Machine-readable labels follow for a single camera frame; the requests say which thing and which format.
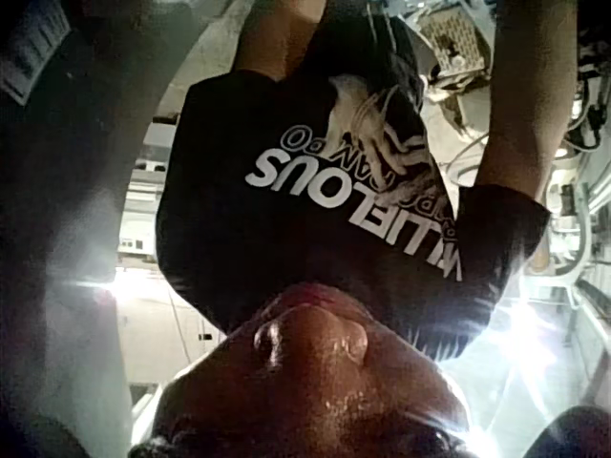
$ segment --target lip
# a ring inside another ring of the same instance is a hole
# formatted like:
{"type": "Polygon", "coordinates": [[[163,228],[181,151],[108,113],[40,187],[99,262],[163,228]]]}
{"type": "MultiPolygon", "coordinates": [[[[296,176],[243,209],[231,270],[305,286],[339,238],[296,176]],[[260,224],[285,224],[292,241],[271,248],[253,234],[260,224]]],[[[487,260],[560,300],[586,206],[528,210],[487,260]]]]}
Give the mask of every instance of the lip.
{"type": "Polygon", "coordinates": [[[306,304],[324,308],[340,318],[361,324],[373,320],[369,311],[356,299],[337,288],[320,283],[299,283],[289,287],[265,308],[262,318],[270,322],[286,310],[306,304]]]}

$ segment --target dark clothing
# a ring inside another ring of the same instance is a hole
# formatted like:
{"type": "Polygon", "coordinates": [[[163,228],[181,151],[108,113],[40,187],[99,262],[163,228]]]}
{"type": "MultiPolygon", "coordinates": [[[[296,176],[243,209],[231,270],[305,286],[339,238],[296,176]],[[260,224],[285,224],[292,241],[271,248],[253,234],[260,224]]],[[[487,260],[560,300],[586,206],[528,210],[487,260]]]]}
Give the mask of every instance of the dark clothing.
{"type": "Polygon", "coordinates": [[[224,332],[290,284],[317,281],[432,358],[456,357],[548,212],[478,186],[461,191],[454,222],[411,57],[383,55],[378,76],[348,62],[317,72],[318,59],[281,83],[235,72],[191,88],[158,213],[161,270],[224,332]]]}

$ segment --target wire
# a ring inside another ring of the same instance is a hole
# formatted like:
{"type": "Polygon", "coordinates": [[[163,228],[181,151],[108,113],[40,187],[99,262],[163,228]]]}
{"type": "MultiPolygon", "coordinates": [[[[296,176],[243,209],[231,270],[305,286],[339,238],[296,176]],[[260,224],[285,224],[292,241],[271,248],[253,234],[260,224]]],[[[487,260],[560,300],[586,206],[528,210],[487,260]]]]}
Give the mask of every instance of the wire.
{"type": "Polygon", "coordinates": [[[571,140],[564,138],[562,141],[569,145],[571,148],[576,149],[577,151],[581,151],[582,153],[592,153],[597,151],[600,148],[600,134],[595,132],[594,137],[596,138],[593,145],[578,145],[577,143],[573,143],[571,140]]]}
{"type": "Polygon", "coordinates": [[[572,120],[571,123],[569,124],[569,127],[567,128],[568,132],[574,131],[581,125],[581,123],[588,116],[589,108],[590,108],[590,84],[588,83],[588,80],[586,79],[583,81],[583,98],[582,98],[582,103],[581,103],[581,112],[579,113],[579,116],[575,120],[572,120]]]}
{"type": "Polygon", "coordinates": [[[187,359],[187,363],[191,364],[191,357],[189,356],[189,350],[187,350],[187,342],[184,340],[184,334],[182,334],[182,328],[180,327],[179,320],[179,312],[176,309],[176,304],[174,303],[174,299],[172,299],[172,291],[170,290],[170,286],[167,285],[168,298],[170,298],[170,303],[172,304],[172,313],[174,314],[174,321],[176,322],[176,328],[179,331],[180,343],[182,344],[182,351],[184,352],[184,356],[187,359]]]}
{"type": "Polygon", "coordinates": [[[489,133],[487,132],[484,135],[479,136],[478,138],[476,138],[474,141],[472,141],[470,144],[468,144],[467,146],[465,146],[462,150],[460,150],[460,152],[455,156],[454,159],[452,159],[450,162],[448,162],[447,164],[440,164],[445,166],[445,170],[446,173],[448,174],[448,179],[455,184],[456,186],[461,186],[460,183],[458,183],[458,181],[456,179],[453,178],[452,174],[450,173],[450,170],[452,169],[452,167],[454,166],[454,164],[461,158],[463,157],[463,155],[465,155],[465,153],[467,153],[469,150],[471,150],[473,148],[473,146],[479,144],[481,141],[484,140],[484,138],[488,137],[489,133]]]}

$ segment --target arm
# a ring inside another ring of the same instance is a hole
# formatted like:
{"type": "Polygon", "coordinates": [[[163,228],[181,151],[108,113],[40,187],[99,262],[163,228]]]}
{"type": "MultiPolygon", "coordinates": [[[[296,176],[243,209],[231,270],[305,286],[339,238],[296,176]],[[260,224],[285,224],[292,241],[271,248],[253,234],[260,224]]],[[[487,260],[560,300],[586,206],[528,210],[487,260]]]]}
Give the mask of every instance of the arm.
{"type": "Polygon", "coordinates": [[[577,0],[504,0],[492,77],[490,138],[476,184],[539,199],[577,84],[577,0]]]}
{"type": "Polygon", "coordinates": [[[234,68],[280,81],[301,64],[327,0],[256,0],[246,19],[234,68]]]}

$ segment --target man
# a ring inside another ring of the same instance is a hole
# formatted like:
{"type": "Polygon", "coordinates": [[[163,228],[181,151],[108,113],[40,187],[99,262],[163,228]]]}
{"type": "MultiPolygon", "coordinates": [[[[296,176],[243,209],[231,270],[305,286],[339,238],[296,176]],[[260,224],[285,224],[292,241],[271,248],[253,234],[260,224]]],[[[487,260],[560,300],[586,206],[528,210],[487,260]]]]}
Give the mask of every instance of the man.
{"type": "Polygon", "coordinates": [[[575,93],[573,0],[499,9],[490,141],[454,222],[399,21],[260,0],[234,71],[186,100],[159,265],[229,337],[134,456],[446,456],[466,407],[433,360],[487,325],[548,219],[575,93]]]}

